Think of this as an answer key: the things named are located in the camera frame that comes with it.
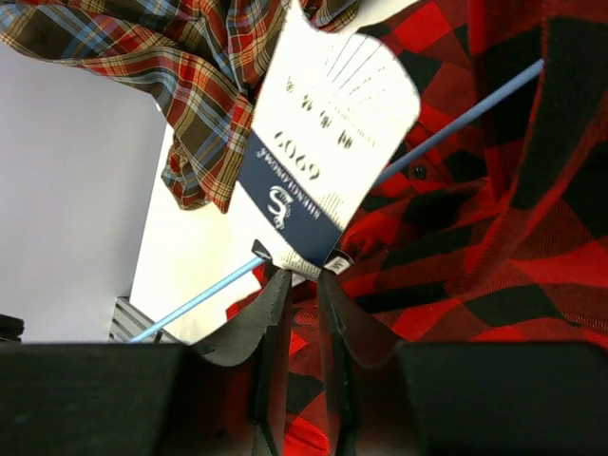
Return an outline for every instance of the logo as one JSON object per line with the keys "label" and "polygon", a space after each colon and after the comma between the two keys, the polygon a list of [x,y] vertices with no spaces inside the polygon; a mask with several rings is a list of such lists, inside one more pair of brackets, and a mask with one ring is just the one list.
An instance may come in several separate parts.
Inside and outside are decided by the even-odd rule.
{"label": "logo", "polygon": [[292,202],[294,202],[294,199],[287,190],[278,185],[271,187],[268,196],[273,205],[268,204],[266,207],[275,216],[273,220],[275,228],[282,230],[285,228],[285,219],[292,214]]}

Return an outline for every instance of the white cardboard tag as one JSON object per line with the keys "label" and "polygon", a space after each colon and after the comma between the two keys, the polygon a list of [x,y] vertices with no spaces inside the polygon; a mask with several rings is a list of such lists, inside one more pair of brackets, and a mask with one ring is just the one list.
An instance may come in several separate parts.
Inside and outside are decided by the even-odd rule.
{"label": "white cardboard tag", "polygon": [[[339,276],[347,269],[349,269],[353,264],[354,262],[352,261],[352,258],[350,256],[340,250],[333,249],[327,259],[327,262],[325,263],[324,268],[329,269],[334,274]],[[292,287],[296,287],[300,283],[303,283],[305,281],[306,277],[303,277],[302,275],[296,273],[292,274]]]}
{"label": "white cardboard tag", "polygon": [[293,0],[231,201],[239,235],[279,268],[316,279],[419,113],[412,80],[384,45],[317,30]]}

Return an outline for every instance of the red and black buffalo check fabric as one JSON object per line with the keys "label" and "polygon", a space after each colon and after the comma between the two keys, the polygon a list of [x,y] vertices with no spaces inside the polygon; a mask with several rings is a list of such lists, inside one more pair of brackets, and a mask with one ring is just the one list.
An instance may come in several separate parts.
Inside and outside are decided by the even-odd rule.
{"label": "red and black buffalo check fabric", "polygon": [[[359,0],[301,3],[316,27],[333,31],[354,17]],[[163,181],[181,208],[210,200],[225,212],[285,4],[0,0],[0,41],[150,93],[175,130]]]}
{"label": "red and black buffalo check fabric", "polygon": [[[422,94],[396,157],[545,64],[366,197],[342,239],[351,298],[410,342],[608,348],[608,3],[426,0],[361,31]],[[271,269],[256,271],[262,284]],[[286,454],[327,454],[315,285],[294,302]]]}

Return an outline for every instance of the blue rod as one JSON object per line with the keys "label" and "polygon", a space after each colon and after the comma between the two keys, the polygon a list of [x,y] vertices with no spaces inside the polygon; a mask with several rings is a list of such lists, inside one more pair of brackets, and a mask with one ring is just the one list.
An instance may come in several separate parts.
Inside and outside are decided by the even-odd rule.
{"label": "blue rod", "polygon": [[[480,117],[488,109],[490,109],[491,107],[495,106],[497,103],[504,100],[510,94],[515,92],[518,88],[520,88],[523,85],[532,81],[539,74],[541,74],[542,65],[543,65],[543,60],[540,59],[533,65],[526,68],[520,74],[515,76],[508,83],[501,86],[496,91],[492,92],[487,97],[485,97],[483,100],[481,100],[480,102],[475,104],[467,112],[465,112],[459,118],[454,120],[452,123],[448,124],[441,130],[439,130],[437,133],[435,133],[433,136],[428,138],[422,144],[418,145],[417,147],[414,147],[406,155],[401,157],[399,160],[395,161],[390,166],[387,166],[382,171],[382,173],[380,173],[380,176],[378,177],[376,182],[373,184],[373,186],[376,186],[376,185],[379,185],[379,184],[385,182],[392,175],[396,174],[398,171],[405,168],[410,163],[418,160],[420,157],[425,155],[430,149],[432,149],[438,143],[447,139],[448,137],[450,137],[451,135],[456,133],[458,130],[460,130],[463,126],[470,124],[472,121],[474,121],[475,119]],[[152,325],[150,328],[148,328],[141,334],[133,337],[129,341],[129,343],[142,342],[143,340],[150,337],[154,333],[158,332],[164,326],[168,325],[175,319],[190,312],[192,309],[197,307],[205,299],[213,296],[217,292],[220,292],[221,290],[226,288],[228,285],[230,285],[232,282],[234,282],[238,278],[241,278],[245,274],[249,273],[250,271],[253,271],[257,266],[259,266],[263,262],[264,262],[263,259],[255,257],[254,259],[249,261],[247,264],[243,264],[236,271],[227,275],[225,278],[220,280],[215,285],[212,285],[211,288],[208,288],[207,290],[205,290],[198,296],[193,297],[188,302],[186,302],[184,305],[182,305],[181,307],[177,308],[175,311],[170,313],[168,316],[166,316],[165,318],[159,320],[157,323]]]}

